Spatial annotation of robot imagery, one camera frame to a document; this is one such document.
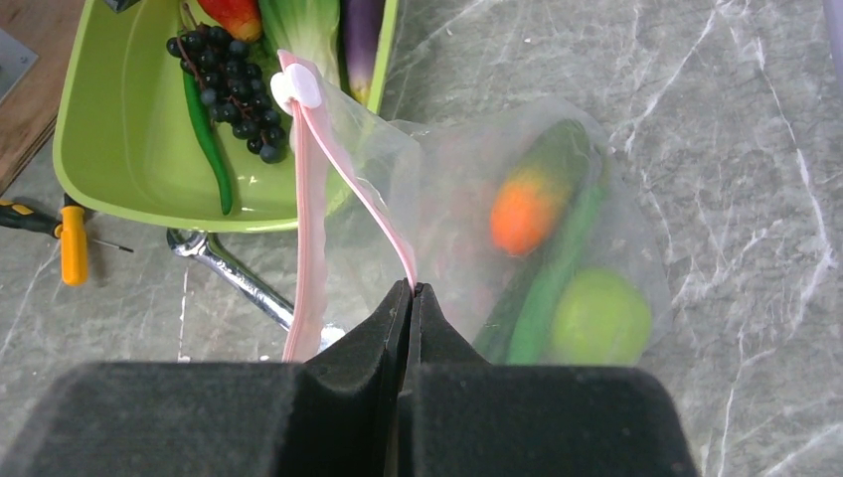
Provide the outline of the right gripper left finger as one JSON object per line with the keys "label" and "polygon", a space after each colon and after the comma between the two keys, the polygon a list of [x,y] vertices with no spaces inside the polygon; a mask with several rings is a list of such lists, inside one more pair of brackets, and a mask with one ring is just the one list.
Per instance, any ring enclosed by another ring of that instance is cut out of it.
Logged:
{"label": "right gripper left finger", "polygon": [[413,291],[304,363],[98,362],[58,378],[5,476],[391,476]]}

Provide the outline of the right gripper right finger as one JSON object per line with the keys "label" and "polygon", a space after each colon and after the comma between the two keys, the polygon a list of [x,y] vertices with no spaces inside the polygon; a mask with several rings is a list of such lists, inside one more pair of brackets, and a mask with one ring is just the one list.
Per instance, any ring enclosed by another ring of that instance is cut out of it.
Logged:
{"label": "right gripper right finger", "polygon": [[398,398],[402,476],[694,476],[671,395],[637,368],[501,366],[417,287]]}

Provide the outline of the green apple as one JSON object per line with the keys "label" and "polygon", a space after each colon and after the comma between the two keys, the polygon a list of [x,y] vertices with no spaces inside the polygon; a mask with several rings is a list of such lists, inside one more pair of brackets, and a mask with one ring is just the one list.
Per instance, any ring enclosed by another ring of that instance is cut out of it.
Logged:
{"label": "green apple", "polygon": [[643,294],[611,269],[576,274],[552,322],[548,356],[569,365],[633,366],[652,330]]}

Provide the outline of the clear zip top bag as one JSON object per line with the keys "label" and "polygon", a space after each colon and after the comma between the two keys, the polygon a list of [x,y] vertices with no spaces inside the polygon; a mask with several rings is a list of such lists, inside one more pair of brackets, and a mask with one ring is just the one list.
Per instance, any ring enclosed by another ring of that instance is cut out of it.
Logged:
{"label": "clear zip top bag", "polygon": [[563,119],[583,125],[591,155],[562,223],[585,187],[607,180],[573,278],[607,268],[643,294],[652,312],[644,352],[670,330],[654,232],[588,113],[550,95],[456,124],[387,121],[313,63],[288,51],[278,59],[270,90],[292,120],[298,214],[296,302],[284,360],[315,357],[399,281],[431,286],[447,322],[473,346],[520,264],[492,244],[496,194],[534,140]]}

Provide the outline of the orange green mango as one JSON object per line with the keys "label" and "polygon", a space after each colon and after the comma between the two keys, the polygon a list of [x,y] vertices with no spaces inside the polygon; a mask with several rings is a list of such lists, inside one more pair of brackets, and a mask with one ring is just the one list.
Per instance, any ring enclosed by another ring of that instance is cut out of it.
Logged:
{"label": "orange green mango", "polygon": [[539,167],[513,172],[490,211],[492,243],[511,255],[529,254],[550,237],[573,190],[566,174]]}

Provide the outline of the green cucumber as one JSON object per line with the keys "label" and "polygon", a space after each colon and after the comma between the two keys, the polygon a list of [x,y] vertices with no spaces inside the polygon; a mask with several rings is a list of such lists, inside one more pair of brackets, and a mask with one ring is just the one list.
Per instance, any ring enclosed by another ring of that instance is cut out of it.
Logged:
{"label": "green cucumber", "polygon": [[542,254],[545,251],[546,242],[559,229],[580,188],[583,176],[588,173],[590,155],[591,141],[583,125],[574,119],[563,119],[546,129],[534,140],[506,177],[507,179],[513,172],[522,168],[546,168],[553,173],[566,174],[574,190],[550,237],[532,252],[526,255],[511,255],[493,244],[497,250],[517,258],[520,264],[473,341],[475,350],[492,363],[505,362],[516,321],[529,288],[542,265]]}

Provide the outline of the red apple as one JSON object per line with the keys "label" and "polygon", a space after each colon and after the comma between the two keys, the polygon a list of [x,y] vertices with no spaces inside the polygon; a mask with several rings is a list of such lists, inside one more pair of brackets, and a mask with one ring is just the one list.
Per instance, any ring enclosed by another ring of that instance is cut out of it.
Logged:
{"label": "red apple", "polygon": [[197,3],[236,40],[253,43],[262,36],[257,0],[198,0]]}

